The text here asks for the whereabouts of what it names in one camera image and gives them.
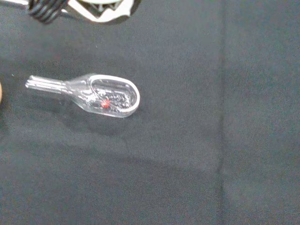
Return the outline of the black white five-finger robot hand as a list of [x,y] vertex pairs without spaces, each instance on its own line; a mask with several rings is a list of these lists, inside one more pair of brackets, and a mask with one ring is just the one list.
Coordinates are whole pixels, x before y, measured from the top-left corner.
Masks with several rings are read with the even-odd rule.
[[50,24],[63,15],[89,22],[121,23],[138,9],[140,0],[29,0],[28,14],[43,24]]

